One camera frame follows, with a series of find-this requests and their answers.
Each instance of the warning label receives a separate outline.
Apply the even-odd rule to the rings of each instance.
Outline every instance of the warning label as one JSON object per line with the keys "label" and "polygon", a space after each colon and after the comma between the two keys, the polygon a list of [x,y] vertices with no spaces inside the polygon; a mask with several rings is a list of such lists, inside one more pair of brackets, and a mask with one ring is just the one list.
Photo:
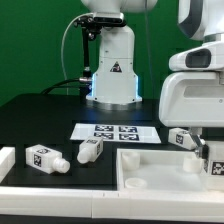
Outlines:
{"label": "warning label", "polygon": [[112,67],[112,69],[110,70],[110,72],[120,72],[120,73],[122,73],[121,67],[120,67],[120,65],[119,65],[118,62],[116,62],[114,64],[114,66]]}

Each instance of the white object with marker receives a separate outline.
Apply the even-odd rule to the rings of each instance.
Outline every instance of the white object with marker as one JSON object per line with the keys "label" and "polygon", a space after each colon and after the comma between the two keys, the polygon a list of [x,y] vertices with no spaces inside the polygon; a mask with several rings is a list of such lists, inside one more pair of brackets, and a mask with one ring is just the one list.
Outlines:
{"label": "white object with marker", "polygon": [[169,130],[168,141],[182,148],[193,150],[196,148],[196,143],[191,138],[189,131],[181,128],[173,128]]}
{"label": "white object with marker", "polygon": [[67,173],[70,163],[62,158],[62,153],[42,145],[26,149],[26,164],[45,173]]}
{"label": "white object with marker", "polygon": [[77,160],[81,164],[95,162],[103,152],[103,138],[89,137],[79,146]]}

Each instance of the blue light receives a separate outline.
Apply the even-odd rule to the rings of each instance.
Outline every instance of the blue light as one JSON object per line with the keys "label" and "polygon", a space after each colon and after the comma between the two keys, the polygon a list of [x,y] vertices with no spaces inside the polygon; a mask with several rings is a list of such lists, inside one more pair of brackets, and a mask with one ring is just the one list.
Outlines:
{"label": "blue light", "polygon": [[136,76],[136,99],[139,98],[139,95],[138,95],[138,84],[139,84],[139,78],[138,78],[138,76]]}
{"label": "blue light", "polygon": [[95,78],[95,74],[93,74],[92,76],[92,91],[90,93],[90,96],[93,97],[93,93],[94,93],[94,89],[95,89],[95,82],[96,82],[96,78]]}

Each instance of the black cable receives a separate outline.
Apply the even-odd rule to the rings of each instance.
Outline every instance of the black cable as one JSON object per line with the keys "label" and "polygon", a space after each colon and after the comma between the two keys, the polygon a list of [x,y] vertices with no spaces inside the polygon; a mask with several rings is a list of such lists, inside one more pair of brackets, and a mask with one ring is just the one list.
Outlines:
{"label": "black cable", "polygon": [[84,71],[83,76],[90,78],[92,73],[90,70],[90,63],[89,63],[89,40],[88,40],[88,33],[86,28],[82,28],[82,41],[83,41],[83,59],[84,59]]}
{"label": "black cable", "polygon": [[67,79],[67,80],[64,80],[62,82],[58,82],[56,84],[54,84],[53,86],[51,87],[48,87],[47,89],[44,89],[41,94],[48,94],[52,89],[56,88],[56,87],[60,87],[62,85],[65,85],[65,84],[68,84],[68,83],[72,83],[72,82],[79,82],[79,79]]}
{"label": "black cable", "polygon": [[43,95],[47,95],[48,93],[50,93],[52,90],[54,90],[54,89],[66,89],[66,88],[81,88],[81,87],[86,87],[87,85],[80,85],[80,86],[51,86],[51,87],[49,87],[49,88],[47,88],[47,89],[45,89],[45,90],[43,90],[42,92],[41,92],[41,94],[43,94]]}

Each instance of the white paper sheet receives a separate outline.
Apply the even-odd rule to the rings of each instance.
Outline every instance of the white paper sheet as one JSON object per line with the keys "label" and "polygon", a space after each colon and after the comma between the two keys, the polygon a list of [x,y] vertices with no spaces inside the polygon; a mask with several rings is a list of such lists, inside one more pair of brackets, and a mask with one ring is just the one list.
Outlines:
{"label": "white paper sheet", "polygon": [[161,143],[154,127],[80,123],[75,125],[71,140],[85,140],[89,136],[114,142]]}

